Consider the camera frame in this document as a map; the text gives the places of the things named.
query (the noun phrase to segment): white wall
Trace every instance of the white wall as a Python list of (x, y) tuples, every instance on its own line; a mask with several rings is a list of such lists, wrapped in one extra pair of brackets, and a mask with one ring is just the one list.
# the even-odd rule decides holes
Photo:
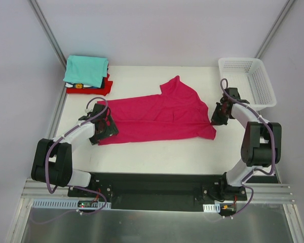
[(63, 69), (26, 0), (0, 1), (0, 243), (47, 135)]
[(38, 0), (65, 56), (217, 66), (254, 57), (287, 0)]
[(297, 1), (263, 58), (277, 105), (265, 110), (283, 127), (283, 182), (291, 183), (304, 223), (304, 0)]

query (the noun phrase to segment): laundry basket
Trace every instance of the laundry basket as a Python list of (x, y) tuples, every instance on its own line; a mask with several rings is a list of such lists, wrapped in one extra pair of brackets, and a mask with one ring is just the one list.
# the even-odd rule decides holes
[(268, 74), (256, 58), (221, 58), (218, 60), (221, 79), (229, 87), (238, 88), (241, 99), (250, 102), (255, 110), (275, 106), (277, 101)]

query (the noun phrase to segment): metal frame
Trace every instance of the metal frame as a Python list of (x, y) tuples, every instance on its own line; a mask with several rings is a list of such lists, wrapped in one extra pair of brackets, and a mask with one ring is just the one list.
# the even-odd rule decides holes
[[(282, 25), (285, 20), (287, 14), (292, 9), (292, 6), (297, 0), (288, 0), (284, 5), (282, 11), (277, 17), (275, 23), (269, 30), (267, 36), (259, 47), (255, 58), (262, 58), (268, 46), (270, 45), (272, 39), (277, 33), (278, 29)], [(52, 45), (53, 50), (55, 51), (57, 57), (59, 58), (62, 66), (66, 68), (66, 59), (61, 51), (61, 48), (58, 45), (57, 40), (54, 37), (54, 34), (49, 27), (49, 24), (37, 2), (37, 0), (28, 0), (31, 8), (33, 9), (40, 25), (43, 28), (49, 42)], [(62, 115), (64, 103), (66, 100), (66, 89), (63, 88), (60, 97), (58, 99), (57, 106), (54, 111), (54, 117), (52, 119), (52, 123), (49, 128), (48, 138), (53, 138), (56, 134), (58, 124)], [(276, 172), (276, 176), (279, 181), (279, 174)], [(290, 231), (293, 237), (294, 242), (304, 242), (304, 228), (301, 223), (297, 206), (295, 205), (295, 198), (293, 193), (291, 192), (290, 186), (286, 184), (249, 184), (255, 190), (255, 196), (252, 203), (272, 203), (272, 204), (283, 204), (287, 221), (290, 227)], [(28, 219), (28, 215), (30, 212), (30, 208), (32, 206), (34, 198), (63, 198), (68, 199), (67, 197), (67, 189), (66, 188), (58, 188), (54, 195), (50, 195), (47, 192), (46, 185), (41, 182), (36, 182), (28, 179), (26, 181), (19, 206), (11, 227), (11, 230), (8, 235), (7, 242), (19, 243), (22, 240), (22, 235), (25, 230), (26, 222)]]

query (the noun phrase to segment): red shirt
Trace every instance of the red shirt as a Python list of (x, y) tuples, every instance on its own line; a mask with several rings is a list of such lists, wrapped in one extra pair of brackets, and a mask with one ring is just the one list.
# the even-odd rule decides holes
[(100, 144), (215, 138), (208, 107), (195, 90), (183, 84), (179, 76), (160, 88), (160, 95), (108, 101), (119, 134)]

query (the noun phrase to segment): turquoise folded shirt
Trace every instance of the turquoise folded shirt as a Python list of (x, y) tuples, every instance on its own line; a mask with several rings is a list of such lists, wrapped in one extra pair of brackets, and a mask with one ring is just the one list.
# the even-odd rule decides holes
[(63, 81), (100, 88), (102, 79), (107, 77), (107, 58), (69, 56)]

